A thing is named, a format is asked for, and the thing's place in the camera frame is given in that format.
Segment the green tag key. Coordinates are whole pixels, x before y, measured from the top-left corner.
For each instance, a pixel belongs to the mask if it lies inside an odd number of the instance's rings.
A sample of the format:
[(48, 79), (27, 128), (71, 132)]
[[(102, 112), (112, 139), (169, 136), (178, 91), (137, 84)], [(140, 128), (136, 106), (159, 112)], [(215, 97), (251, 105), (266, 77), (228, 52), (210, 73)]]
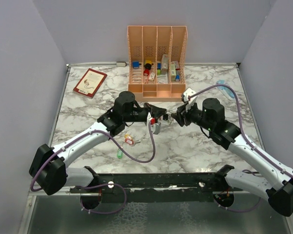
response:
[(118, 159), (122, 159), (123, 158), (123, 151), (122, 151), (123, 147), (121, 146), (120, 148), (118, 148), (117, 150), (117, 158)]

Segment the metal coil keyring yellow handle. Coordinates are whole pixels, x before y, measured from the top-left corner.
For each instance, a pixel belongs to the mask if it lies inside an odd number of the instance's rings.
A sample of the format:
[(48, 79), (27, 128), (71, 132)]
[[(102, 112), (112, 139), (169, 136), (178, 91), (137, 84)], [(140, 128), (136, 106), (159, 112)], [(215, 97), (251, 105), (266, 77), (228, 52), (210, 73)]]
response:
[(168, 114), (168, 115), (167, 115), (167, 121), (168, 121), (170, 124), (172, 124), (172, 123), (175, 121), (175, 119), (171, 116), (171, 114)]

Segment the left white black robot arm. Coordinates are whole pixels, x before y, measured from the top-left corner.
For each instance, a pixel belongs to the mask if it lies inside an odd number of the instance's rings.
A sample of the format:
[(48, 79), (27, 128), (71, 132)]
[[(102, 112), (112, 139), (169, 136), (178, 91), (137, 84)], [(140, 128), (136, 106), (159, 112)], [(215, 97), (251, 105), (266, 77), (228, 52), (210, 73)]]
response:
[(30, 190), (43, 190), (47, 195), (57, 193), (63, 187), (82, 187), (93, 192), (98, 187), (98, 179), (90, 167), (70, 168), (70, 165), (81, 155), (122, 132), (129, 123), (145, 123), (150, 137), (160, 132), (160, 117), (167, 113), (149, 103), (140, 106), (135, 95), (123, 91), (115, 99), (114, 105), (101, 115), (88, 129), (72, 139), (50, 147), (41, 145), (34, 156), (29, 169), (32, 176)]

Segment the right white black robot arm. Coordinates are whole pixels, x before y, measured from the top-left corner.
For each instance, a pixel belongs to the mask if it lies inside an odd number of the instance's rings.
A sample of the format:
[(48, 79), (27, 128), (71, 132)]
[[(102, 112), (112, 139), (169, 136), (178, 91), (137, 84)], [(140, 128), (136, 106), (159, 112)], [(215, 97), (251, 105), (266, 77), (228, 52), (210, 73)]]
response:
[(293, 169), (273, 158), (243, 135), (238, 126), (227, 121), (225, 108), (218, 99), (205, 99), (202, 109), (194, 102), (186, 102), (171, 116), (182, 127), (193, 123), (207, 130), (214, 143), (236, 154), (261, 174), (261, 178), (253, 178), (225, 166), (224, 174), (214, 179), (217, 189), (242, 189), (268, 201), (280, 215), (293, 214)]

